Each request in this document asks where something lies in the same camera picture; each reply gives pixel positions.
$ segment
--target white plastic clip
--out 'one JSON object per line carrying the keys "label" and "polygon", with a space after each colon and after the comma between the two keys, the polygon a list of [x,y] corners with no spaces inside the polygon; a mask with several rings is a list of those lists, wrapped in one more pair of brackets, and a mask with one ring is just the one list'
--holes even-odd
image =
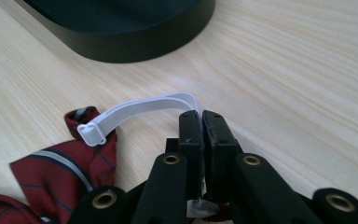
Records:
{"label": "white plastic clip", "polygon": [[96,123],[89,122],[87,124],[80,124],[77,126],[77,131],[90,147],[106,143],[106,137]]}

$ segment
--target light wood surface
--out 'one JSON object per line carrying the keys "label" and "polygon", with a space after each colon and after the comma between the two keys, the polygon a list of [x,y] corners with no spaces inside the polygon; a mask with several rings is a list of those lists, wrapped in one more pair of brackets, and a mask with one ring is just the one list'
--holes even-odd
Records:
{"label": "light wood surface", "polygon": [[[12,161],[72,139],[62,116],[190,91],[223,115],[247,152],[308,197],[358,198],[358,1],[217,0],[193,41],[142,63],[85,59],[13,1],[0,0],[0,193],[23,201]],[[147,179],[180,111],[118,128],[117,185]]]}

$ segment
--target wooden table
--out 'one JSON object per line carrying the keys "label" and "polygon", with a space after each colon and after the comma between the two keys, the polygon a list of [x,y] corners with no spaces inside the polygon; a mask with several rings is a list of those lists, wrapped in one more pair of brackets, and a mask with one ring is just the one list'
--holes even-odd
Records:
{"label": "wooden table", "polygon": [[[358,1],[218,0],[179,50],[114,64],[77,55],[0,0],[0,193],[24,201],[8,164],[72,139],[66,112],[175,91],[223,115],[242,148],[297,192],[333,187],[358,198]],[[119,187],[147,179],[180,113],[146,113],[117,129]]]}

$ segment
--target red striped fabric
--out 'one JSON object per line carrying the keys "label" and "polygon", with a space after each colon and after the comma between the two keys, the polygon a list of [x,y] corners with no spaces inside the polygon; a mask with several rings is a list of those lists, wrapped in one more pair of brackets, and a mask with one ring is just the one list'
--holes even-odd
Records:
{"label": "red striped fabric", "polygon": [[75,140],[45,148],[10,164],[29,205],[0,195],[0,223],[66,223],[79,200],[100,186],[113,186],[116,132],[103,146],[89,147],[76,127],[99,115],[93,106],[64,116]]}

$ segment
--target gray stripe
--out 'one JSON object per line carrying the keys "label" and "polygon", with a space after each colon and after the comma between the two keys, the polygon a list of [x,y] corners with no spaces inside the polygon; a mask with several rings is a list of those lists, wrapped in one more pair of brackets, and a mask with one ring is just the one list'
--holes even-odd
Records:
{"label": "gray stripe", "polygon": [[55,161],[58,161],[59,163],[65,165],[69,169],[71,169],[77,177],[83,182],[84,186],[86,187],[87,191],[90,192],[93,190],[91,183],[88,181],[88,179],[83,175],[83,173],[75,166],[71,161],[67,160],[65,157],[54,153],[50,151],[37,151],[34,153],[36,156],[44,156],[49,157]]}
{"label": "gray stripe", "polygon": [[48,223],[48,222],[52,222],[50,218],[48,217],[41,217],[40,219],[42,219],[42,221]]}

